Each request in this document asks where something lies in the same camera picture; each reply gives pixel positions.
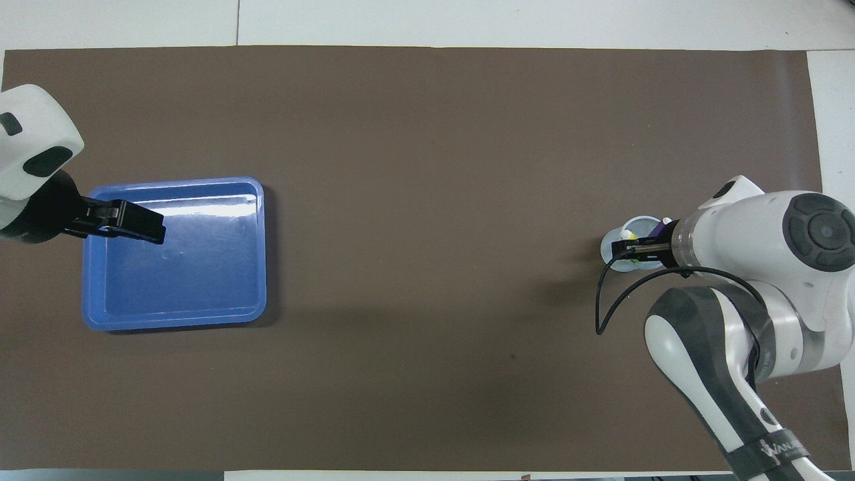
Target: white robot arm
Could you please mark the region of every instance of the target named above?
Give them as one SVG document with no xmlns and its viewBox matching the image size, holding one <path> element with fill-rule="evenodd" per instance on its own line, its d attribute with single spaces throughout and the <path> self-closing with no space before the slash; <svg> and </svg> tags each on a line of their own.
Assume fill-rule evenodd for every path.
<svg viewBox="0 0 855 481">
<path fill-rule="evenodd" d="M 691 216 L 656 236 L 615 242 L 612 250 L 747 281 L 751 294 L 732 283 L 670 289 L 648 313 L 648 350 L 737 478 L 829 480 L 752 385 L 824 369 L 848 353 L 855 321 L 847 298 L 855 269 L 852 212 L 820 193 L 764 193 L 738 176 Z"/>
<path fill-rule="evenodd" d="M 162 215 L 125 200 L 80 196 L 62 166 L 81 150 L 77 128 L 45 90 L 0 92 L 0 237 L 34 244 L 65 233 L 162 244 Z"/>
</svg>

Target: plastic tray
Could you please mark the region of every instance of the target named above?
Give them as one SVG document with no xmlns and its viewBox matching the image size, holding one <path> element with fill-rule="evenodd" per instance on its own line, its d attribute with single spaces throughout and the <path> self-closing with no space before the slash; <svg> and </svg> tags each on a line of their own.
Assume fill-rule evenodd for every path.
<svg viewBox="0 0 855 481">
<path fill-rule="evenodd" d="M 83 319 L 94 330 L 246 323 L 267 305 L 264 192 L 251 177 L 104 186 L 163 214 L 162 246 L 89 236 Z"/>
</svg>

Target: brown tabletop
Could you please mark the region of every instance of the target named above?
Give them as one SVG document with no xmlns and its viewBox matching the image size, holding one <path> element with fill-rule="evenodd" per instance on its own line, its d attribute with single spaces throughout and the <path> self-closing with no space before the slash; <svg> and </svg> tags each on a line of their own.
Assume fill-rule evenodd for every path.
<svg viewBox="0 0 855 481">
<path fill-rule="evenodd" d="M 3 243 L 2 469 L 727 469 L 642 338 L 681 280 L 597 337 L 599 240 L 737 174 L 821 189 L 804 52 L 7 52 L 24 83 L 83 135 L 81 192 L 257 178 L 269 301 L 246 326 L 94 332 L 79 239 Z M 837 368 L 760 390 L 850 467 Z"/>
</svg>

